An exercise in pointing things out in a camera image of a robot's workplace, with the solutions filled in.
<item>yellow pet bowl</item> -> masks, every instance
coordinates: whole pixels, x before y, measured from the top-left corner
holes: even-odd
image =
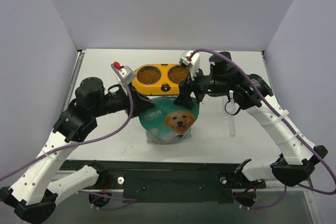
[[[189,69],[178,64],[148,64],[135,71],[132,81],[136,90],[145,95],[178,95],[179,83],[189,74]]]

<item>white table surface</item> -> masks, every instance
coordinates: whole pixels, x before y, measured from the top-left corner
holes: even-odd
[[[183,50],[87,49],[75,88],[87,77],[102,79],[104,87],[116,84],[110,65],[118,61],[132,69],[147,63],[178,63]],[[210,54],[201,53],[201,68],[209,73]],[[247,74],[256,73],[269,83],[260,52],[231,51],[235,61]],[[200,115],[192,126],[192,137],[171,145],[147,144],[139,119],[134,118],[117,135],[98,143],[78,147],[69,159],[98,159],[104,161],[241,163],[247,158],[274,157],[280,150],[264,129],[241,111],[235,116],[236,135],[228,134],[228,116],[222,109],[223,98],[205,97]],[[98,127],[88,140],[117,129],[127,118],[124,111],[97,118]]]

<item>white backdrop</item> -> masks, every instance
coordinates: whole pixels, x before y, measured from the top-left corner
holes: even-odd
[[[61,112],[77,52],[50,0],[0,0],[0,5],[2,177],[34,158],[45,143]],[[12,207],[0,204],[0,223],[21,221]]]
[[[264,50],[293,0],[51,0],[79,49]]]
[[[336,4],[335,0],[294,0],[266,50],[279,102],[303,134],[329,150],[336,171]],[[316,188],[335,185],[322,165],[312,175]],[[323,223],[335,223],[336,196],[317,195]]]

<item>pet food bag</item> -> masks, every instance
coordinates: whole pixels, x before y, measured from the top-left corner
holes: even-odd
[[[200,104],[193,99],[194,109],[175,105],[176,97],[152,99],[155,107],[139,116],[146,130],[147,143],[172,144],[191,137],[191,126],[198,118]]]

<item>black metal base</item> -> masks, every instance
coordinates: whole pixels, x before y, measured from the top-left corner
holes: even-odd
[[[77,170],[90,161],[65,161],[61,170]],[[251,187],[235,170],[239,164],[157,163],[99,161],[112,177],[108,189],[123,189],[124,198],[138,202],[204,202],[233,203],[232,189]],[[124,184],[118,184],[118,178]],[[95,185],[87,189],[104,189]]]

